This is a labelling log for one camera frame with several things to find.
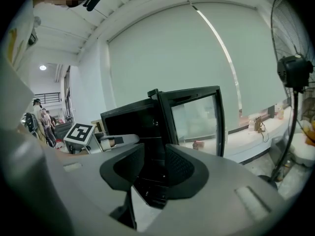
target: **backpack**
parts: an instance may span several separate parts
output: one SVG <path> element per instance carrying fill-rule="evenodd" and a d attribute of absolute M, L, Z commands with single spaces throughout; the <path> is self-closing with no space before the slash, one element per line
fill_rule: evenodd
<path fill-rule="evenodd" d="M 24 126 L 26 129 L 29 130 L 29 132 L 36 136 L 36 129 L 38 128 L 38 123 L 37 120 L 35 118 L 35 115 L 31 114 L 31 113 L 26 113 L 25 114 L 25 123 Z"/>

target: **roller blind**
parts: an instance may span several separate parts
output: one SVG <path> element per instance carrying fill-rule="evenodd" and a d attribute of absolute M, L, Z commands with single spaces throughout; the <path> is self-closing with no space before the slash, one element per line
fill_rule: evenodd
<path fill-rule="evenodd" d="M 228 130 L 239 126 L 236 87 L 215 35 L 189 5 L 174 7 L 131 26 L 109 44 L 117 106 L 147 92 L 220 86 Z"/>
<path fill-rule="evenodd" d="M 222 38 L 239 81 L 244 116 L 286 99 L 267 24 L 254 9 L 227 3 L 196 7 Z"/>

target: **fan motor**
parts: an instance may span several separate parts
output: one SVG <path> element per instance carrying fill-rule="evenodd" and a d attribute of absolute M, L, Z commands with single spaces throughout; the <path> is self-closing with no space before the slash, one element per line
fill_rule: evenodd
<path fill-rule="evenodd" d="M 302 90 L 303 87 L 308 87 L 312 72 L 312 63 L 301 54 L 283 57 L 278 61 L 278 75 L 287 88 Z"/>

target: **standing fan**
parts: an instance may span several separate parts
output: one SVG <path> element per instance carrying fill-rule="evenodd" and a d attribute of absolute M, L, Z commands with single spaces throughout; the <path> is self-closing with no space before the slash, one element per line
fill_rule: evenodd
<path fill-rule="evenodd" d="M 271 177 L 262 177 L 270 184 L 275 185 L 274 180 L 278 176 L 280 167 L 289 151 L 292 143 L 298 116 L 298 94 L 303 93 L 302 115 L 309 114 L 309 118 L 315 115 L 315 95 L 313 72 L 314 49 L 311 40 L 296 12 L 286 0 L 274 0 L 271 11 L 271 35 L 278 62 L 277 72 L 283 82 L 287 97 L 293 95 L 292 126 L 286 148 L 279 158 Z"/>

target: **bottle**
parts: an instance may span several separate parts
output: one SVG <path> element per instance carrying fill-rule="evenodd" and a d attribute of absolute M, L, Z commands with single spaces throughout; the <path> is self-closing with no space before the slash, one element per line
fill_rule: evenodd
<path fill-rule="evenodd" d="M 250 133 L 255 131 L 255 121 L 253 119 L 251 119 L 250 122 L 249 122 L 248 131 Z"/>
<path fill-rule="evenodd" d="M 279 107 L 279 111 L 278 111 L 278 115 L 277 116 L 278 116 L 279 120 L 282 120 L 284 118 L 284 108 L 283 108 L 283 106 Z"/>

